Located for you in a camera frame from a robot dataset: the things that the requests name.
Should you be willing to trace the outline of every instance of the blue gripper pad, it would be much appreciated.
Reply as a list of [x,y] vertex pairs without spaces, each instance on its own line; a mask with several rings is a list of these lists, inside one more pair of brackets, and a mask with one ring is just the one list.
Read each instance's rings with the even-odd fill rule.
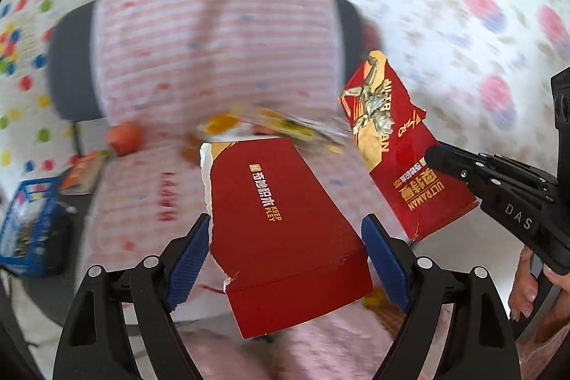
[[376,224],[370,215],[366,216],[360,229],[362,240],[388,299],[407,313],[411,307],[408,274],[390,247],[388,234],[382,234],[379,227],[382,227],[379,222]]
[[210,248],[209,223],[210,217],[206,217],[201,223],[195,225],[198,228],[196,233],[170,272],[168,293],[164,299],[169,312],[174,311],[177,305],[188,299],[200,269],[202,269]]

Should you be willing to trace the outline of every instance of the pink striped cushion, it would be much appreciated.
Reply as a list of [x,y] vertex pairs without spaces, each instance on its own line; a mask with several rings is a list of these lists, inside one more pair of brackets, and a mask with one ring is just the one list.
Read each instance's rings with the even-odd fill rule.
[[104,111],[150,144],[235,102],[337,110],[332,0],[102,0],[94,25]]

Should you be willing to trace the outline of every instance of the chair backrest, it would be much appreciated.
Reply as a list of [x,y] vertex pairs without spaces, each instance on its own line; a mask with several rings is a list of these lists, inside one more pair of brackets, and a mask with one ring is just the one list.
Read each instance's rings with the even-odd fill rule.
[[364,50],[363,24],[356,7],[347,0],[335,0],[344,49],[344,83],[355,74],[370,51]]
[[94,7],[90,2],[69,12],[53,27],[50,40],[47,86],[59,115],[74,122],[103,118],[90,64]]

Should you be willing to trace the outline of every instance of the cardboard packaging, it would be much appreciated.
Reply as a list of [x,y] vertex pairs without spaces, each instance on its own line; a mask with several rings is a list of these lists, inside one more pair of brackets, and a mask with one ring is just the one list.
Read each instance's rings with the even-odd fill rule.
[[372,291],[363,242],[291,141],[214,143],[212,158],[210,251],[244,338]]
[[477,206],[465,183],[426,166],[438,142],[426,112],[379,51],[370,52],[340,97],[370,176],[410,240],[418,241]]

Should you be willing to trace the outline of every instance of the screw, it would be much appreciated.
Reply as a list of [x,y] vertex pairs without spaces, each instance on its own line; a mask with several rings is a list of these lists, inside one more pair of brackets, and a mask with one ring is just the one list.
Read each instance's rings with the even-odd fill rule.
[[418,259],[418,266],[422,269],[430,269],[433,266],[433,263],[429,258],[422,257]]
[[489,273],[487,272],[486,269],[477,267],[475,268],[475,275],[480,279],[485,279],[489,275]]
[[101,266],[91,266],[87,273],[89,274],[89,277],[97,277],[101,274]]
[[158,263],[159,259],[156,256],[148,256],[147,258],[145,258],[142,264],[145,268],[152,269],[153,267],[158,265]]

